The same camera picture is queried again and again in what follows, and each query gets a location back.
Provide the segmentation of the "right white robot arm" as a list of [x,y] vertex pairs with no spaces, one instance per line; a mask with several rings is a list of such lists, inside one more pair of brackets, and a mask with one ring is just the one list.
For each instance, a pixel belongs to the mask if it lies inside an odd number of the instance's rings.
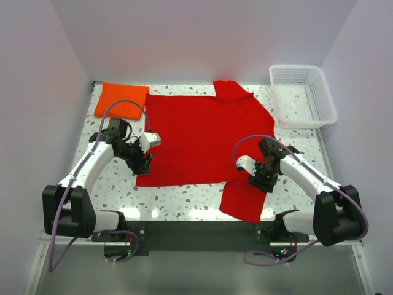
[[272,138],[259,142],[264,156],[260,163],[247,155],[237,159],[238,168],[249,174],[248,183],[262,192],[272,192],[279,176],[294,181],[314,203],[312,212],[298,209],[276,215],[269,232],[272,241],[288,241],[295,234],[313,235],[324,246],[362,238],[368,223],[358,190],[343,186],[312,167],[293,146]]

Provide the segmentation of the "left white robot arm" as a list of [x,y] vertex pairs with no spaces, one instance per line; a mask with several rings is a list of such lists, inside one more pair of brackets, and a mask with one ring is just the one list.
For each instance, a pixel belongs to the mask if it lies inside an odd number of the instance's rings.
[[150,148],[160,145],[158,133],[142,133],[134,141],[131,125],[123,119],[110,119],[107,128],[94,133],[82,158],[57,185],[42,192],[44,231],[48,235],[88,238],[105,232],[113,241],[126,237],[123,213],[94,209],[90,193],[107,164],[124,160],[134,175],[150,172]]

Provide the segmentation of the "red t shirt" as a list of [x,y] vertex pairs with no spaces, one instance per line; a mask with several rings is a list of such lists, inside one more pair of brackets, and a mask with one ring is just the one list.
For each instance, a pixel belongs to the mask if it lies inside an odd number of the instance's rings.
[[150,173],[139,187],[225,184],[220,211],[242,221],[260,221],[266,194],[248,184],[235,160],[248,155],[262,161],[258,134],[274,136],[274,119],[235,81],[215,81],[214,96],[146,98],[146,113],[161,145],[152,148]]

